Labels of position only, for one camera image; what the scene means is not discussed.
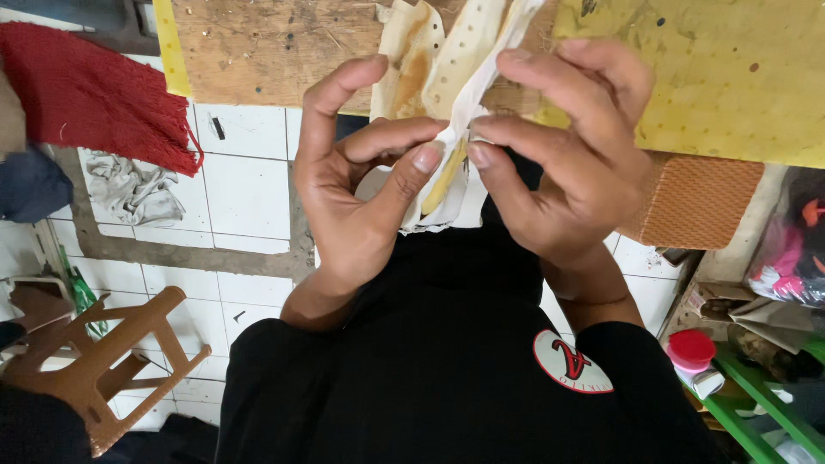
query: fingernail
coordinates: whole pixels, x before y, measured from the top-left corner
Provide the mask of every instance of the fingernail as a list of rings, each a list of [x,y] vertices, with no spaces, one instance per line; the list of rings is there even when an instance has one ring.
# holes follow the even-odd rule
[[[481,145],[471,143],[467,145],[467,156],[473,161],[476,168],[484,169],[490,165],[490,157],[487,155],[487,150]]]
[[[562,52],[566,54],[576,54],[584,50],[590,44],[589,39],[567,39],[562,42]]]
[[[510,49],[504,50],[502,52],[507,59],[511,59],[513,61],[527,61],[530,59],[533,54],[524,49]]]
[[[441,164],[441,151],[431,144],[424,144],[412,157],[412,165],[422,173],[430,174]]]

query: black t-shirt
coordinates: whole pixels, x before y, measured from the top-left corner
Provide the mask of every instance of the black t-shirt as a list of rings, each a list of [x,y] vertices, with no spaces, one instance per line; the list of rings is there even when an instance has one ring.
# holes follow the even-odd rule
[[[500,227],[400,239],[334,334],[232,346],[217,462],[729,462],[648,331],[567,345]]]

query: red fabric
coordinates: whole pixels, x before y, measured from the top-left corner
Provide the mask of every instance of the red fabric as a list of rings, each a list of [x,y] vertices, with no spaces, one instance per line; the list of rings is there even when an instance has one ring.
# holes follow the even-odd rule
[[[65,31],[0,24],[5,72],[26,111],[31,140],[140,159],[194,176],[186,149],[188,102],[163,73]]]

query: white circle logo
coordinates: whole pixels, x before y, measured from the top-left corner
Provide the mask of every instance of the white circle logo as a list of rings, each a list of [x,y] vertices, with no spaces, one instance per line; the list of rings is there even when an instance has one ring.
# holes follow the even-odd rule
[[[590,394],[613,391],[611,379],[601,367],[551,330],[535,336],[533,354],[539,366],[561,386]]]

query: brown plastic stool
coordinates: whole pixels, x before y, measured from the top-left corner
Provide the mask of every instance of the brown plastic stool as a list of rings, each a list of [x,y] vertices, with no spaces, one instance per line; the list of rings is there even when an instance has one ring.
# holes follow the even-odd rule
[[[86,423],[94,457],[106,452],[212,353],[212,348],[206,345],[194,359],[187,361],[172,326],[166,320],[169,312],[186,299],[180,288],[168,286],[145,305],[110,310],[103,308],[107,296],[104,295],[53,337],[39,339],[26,353],[15,356],[2,374],[2,379],[9,385],[60,398],[77,411]],[[85,326],[90,322],[119,319],[123,322],[97,342],[86,331]],[[148,360],[134,354],[110,368],[150,333],[158,340],[172,367],[169,377],[133,380],[149,364]],[[58,371],[41,372],[43,362],[66,345],[78,353],[77,359]],[[122,390],[152,387],[157,389],[125,419],[117,419],[107,404]]]

